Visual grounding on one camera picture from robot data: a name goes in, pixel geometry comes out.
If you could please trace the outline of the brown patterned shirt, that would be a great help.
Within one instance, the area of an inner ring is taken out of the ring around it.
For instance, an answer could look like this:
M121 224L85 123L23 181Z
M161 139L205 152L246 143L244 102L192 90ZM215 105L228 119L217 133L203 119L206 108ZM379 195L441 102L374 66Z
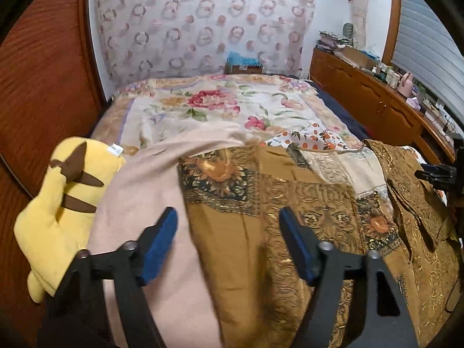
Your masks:
M450 315L461 255L453 215L415 177L411 148L368 140L355 151L224 148L179 161L190 232L225 347L288 347L312 290L278 226L288 206L343 252L377 251L407 305L420 347Z

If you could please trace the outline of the wooden side cabinet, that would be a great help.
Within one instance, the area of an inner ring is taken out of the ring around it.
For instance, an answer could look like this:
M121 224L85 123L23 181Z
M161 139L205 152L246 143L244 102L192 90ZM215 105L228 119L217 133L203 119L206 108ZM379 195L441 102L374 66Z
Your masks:
M437 128L376 78L319 49L313 50L309 76L363 125L372 139L410 145L431 164L454 162L454 149Z

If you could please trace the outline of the yellow plush toy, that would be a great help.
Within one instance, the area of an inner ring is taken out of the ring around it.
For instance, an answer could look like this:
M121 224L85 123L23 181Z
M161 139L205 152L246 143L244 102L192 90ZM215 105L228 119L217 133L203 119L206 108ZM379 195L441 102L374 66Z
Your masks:
M75 254L86 248L109 183L125 164L123 147L69 137L54 149L38 195L13 228L27 259L28 293L40 304L53 296Z

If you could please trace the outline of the pink kettle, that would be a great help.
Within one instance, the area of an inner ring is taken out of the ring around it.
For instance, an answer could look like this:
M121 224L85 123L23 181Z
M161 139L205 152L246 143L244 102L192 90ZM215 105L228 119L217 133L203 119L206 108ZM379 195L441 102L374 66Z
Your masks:
M411 74L411 72L406 72L403 74L397 86L398 93L400 93L405 98L410 98L414 86L413 80L414 76Z

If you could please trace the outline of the grey window blind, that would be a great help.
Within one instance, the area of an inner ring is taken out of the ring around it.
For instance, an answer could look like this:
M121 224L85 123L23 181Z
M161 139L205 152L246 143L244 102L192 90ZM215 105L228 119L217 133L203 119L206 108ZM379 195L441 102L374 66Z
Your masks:
M411 72L463 121L463 56L424 0L401 0L392 63Z

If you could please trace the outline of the open cardboard box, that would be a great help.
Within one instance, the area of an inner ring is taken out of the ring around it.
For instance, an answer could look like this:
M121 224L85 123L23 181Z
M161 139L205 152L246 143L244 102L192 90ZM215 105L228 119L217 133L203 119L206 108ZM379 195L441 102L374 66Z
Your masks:
M365 68L371 70L376 67L378 60L375 60L360 50L351 46L345 46L337 51L337 55L344 61L347 61L353 67Z

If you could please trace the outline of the pink pillow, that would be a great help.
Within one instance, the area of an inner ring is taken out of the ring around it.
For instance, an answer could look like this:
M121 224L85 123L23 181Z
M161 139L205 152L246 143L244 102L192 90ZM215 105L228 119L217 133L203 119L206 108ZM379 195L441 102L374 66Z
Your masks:
M164 209L178 214L178 229L157 278L143 291L149 311L168 347L221 347L220 326L201 270L179 182L182 156L244 145L236 123L202 123L127 160L97 206L87 247L93 254L114 251L154 225Z

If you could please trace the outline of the stack of folded fabrics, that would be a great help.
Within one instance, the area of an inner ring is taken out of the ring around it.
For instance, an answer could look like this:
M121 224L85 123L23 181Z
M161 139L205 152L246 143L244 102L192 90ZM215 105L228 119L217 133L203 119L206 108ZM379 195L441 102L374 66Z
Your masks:
M333 32L320 31L317 46L328 51L341 50L346 46L352 46L353 41L342 35Z

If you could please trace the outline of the cream side curtain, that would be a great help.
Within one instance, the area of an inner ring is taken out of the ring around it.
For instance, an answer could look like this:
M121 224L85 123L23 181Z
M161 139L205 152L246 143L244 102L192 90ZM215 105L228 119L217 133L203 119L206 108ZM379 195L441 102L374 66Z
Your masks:
M351 0L353 44L357 50L364 50L367 44L368 4L369 0Z

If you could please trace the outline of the floral bed blanket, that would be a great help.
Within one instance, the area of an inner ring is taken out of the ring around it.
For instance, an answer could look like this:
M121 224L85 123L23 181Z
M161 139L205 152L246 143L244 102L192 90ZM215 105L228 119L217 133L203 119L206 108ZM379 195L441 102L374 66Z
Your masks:
M360 141L368 137L328 93L284 75L147 79L120 88L112 102L91 136L124 147L127 155L213 122L236 123L264 143L311 123L346 126Z

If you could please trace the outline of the brown louvered wardrobe door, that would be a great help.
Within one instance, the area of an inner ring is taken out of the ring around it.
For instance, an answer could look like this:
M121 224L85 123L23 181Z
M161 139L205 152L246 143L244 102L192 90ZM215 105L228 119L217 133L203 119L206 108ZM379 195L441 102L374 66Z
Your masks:
M43 308L13 226L38 193L55 146L87 136L107 102L89 0L1 0L1 345L34 347Z

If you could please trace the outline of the cardboard box with blue cloth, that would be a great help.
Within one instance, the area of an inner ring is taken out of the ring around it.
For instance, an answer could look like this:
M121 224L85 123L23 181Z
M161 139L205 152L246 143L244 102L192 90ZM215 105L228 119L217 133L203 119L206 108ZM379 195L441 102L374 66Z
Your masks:
M262 63L253 57L245 57L237 52L230 52L226 59L224 73L233 74L262 74Z

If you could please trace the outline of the pink circle patterned curtain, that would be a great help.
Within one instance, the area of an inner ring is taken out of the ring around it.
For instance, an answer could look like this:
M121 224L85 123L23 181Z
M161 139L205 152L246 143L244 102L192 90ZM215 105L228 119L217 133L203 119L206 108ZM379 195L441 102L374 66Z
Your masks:
M123 86L217 74L232 53L298 75L315 0L94 0L103 63Z

